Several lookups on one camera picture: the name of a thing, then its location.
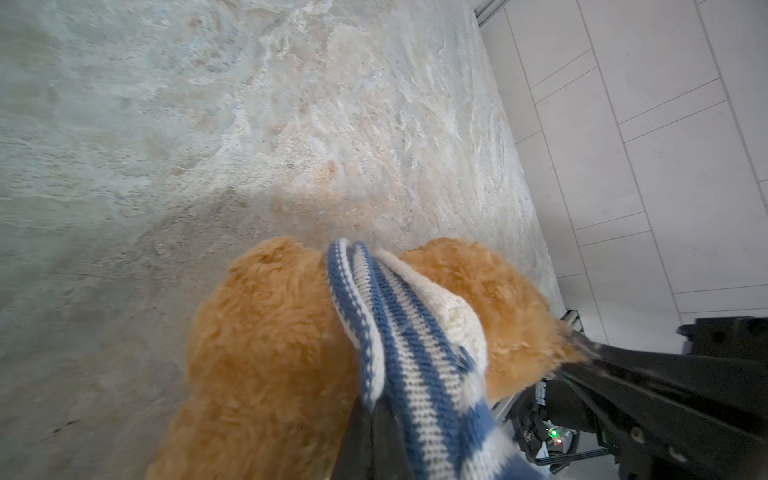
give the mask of floor tile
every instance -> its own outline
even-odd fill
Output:
[[[620,124],[621,136],[624,141],[630,141],[725,99],[723,82],[720,79],[713,80]]]
[[[680,320],[650,232],[581,248],[612,346],[678,353]]]
[[[485,3],[485,0],[465,0],[469,8],[476,10],[480,5]]]
[[[696,323],[697,318],[714,318],[718,316],[768,316],[768,309],[755,310],[725,310],[723,312],[681,313],[683,323]]]
[[[673,291],[768,283],[768,214],[727,103],[627,151]]]
[[[579,245],[604,242],[618,237],[626,237],[635,233],[650,230],[645,212],[599,223],[591,227],[576,230],[576,241]]]
[[[760,180],[768,179],[768,2],[708,0],[699,7]]]
[[[512,32],[503,12],[496,15],[482,30],[485,50],[496,77],[498,93],[502,96],[504,110],[515,141],[541,130],[536,109],[528,90],[520,58]]]
[[[538,103],[597,66],[598,62],[594,59],[592,50],[587,50],[576,57],[571,63],[532,87],[531,95],[533,95],[533,101]]]
[[[538,103],[574,228],[643,211],[598,70]]]
[[[580,5],[618,121],[717,78],[690,0],[581,0]]]
[[[768,285],[675,293],[681,312],[768,308]]]
[[[563,276],[583,273],[584,264],[581,262],[568,211],[565,209],[558,179],[549,159],[544,135],[538,132],[521,141],[517,147],[541,232],[552,258],[554,274]]]
[[[581,325],[584,326],[584,334],[593,342],[608,343],[603,330],[603,322],[600,320],[598,306],[592,296],[592,288],[589,287],[587,274],[571,275],[558,278],[560,294],[567,310],[578,310],[581,317]]]
[[[531,86],[590,48],[576,0],[515,0],[505,9]]]

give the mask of brown teddy bear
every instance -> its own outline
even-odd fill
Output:
[[[477,313],[490,402],[584,359],[545,298],[482,245],[442,238],[400,259]],[[148,480],[327,478],[359,378],[325,253],[278,237],[235,260],[194,320],[187,378]]]

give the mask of stone surface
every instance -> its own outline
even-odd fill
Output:
[[[266,238],[479,240],[560,313],[462,0],[0,5],[0,467],[140,478]]]

